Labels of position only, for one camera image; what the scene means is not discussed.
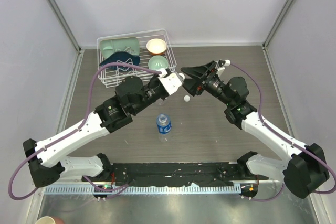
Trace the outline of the white bottle cap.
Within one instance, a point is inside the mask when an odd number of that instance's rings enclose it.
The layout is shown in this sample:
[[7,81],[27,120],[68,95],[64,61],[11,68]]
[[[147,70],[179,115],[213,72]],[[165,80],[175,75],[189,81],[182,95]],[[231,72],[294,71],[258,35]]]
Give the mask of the white bottle cap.
[[184,96],[184,101],[185,101],[185,102],[189,102],[190,99],[191,99],[191,97],[190,97],[189,95],[185,95],[185,96]]

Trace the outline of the blue label water bottle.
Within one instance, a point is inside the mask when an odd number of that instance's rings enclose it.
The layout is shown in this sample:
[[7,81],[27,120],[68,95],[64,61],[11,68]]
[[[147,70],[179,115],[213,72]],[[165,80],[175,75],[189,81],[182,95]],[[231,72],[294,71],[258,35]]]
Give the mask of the blue label water bottle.
[[166,143],[169,140],[170,132],[172,129],[170,117],[164,113],[161,113],[157,116],[156,124],[160,141],[162,143]]

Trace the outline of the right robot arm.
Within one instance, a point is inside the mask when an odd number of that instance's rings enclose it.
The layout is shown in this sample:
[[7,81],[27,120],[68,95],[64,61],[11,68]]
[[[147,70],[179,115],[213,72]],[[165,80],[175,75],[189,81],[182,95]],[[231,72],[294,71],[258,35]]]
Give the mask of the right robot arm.
[[183,67],[187,75],[184,89],[192,96],[204,91],[226,105],[228,121],[267,145],[279,157],[278,160],[249,152],[239,159],[237,173],[242,179],[254,175],[266,176],[282,182],[295,196],[304,199],[335,177],[327,165],[324,151],[317,144],[307,145],[275,127],[247,101],[249,90],[243,77],[233,77],[224,83],[220,76],[229,60],[211,61],[197,67]]

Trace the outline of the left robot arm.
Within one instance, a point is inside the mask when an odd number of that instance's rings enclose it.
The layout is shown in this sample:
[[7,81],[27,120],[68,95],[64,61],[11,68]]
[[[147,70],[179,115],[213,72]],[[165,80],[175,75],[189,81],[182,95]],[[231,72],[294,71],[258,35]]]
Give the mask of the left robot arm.
[[62,177],[89,176],[105,182],[112,174],[104,154],[93,157],[70,157],[87,143],[113,133],[132,122],[145,108],[166,99],[182,85],[174,73],[154,75],[147,84],[139,77],[126,77],[115,89],[115,96],[104,101],[85,118],[59,134],[42,141],[28,139],[23,149],[35,187],[53,184]]

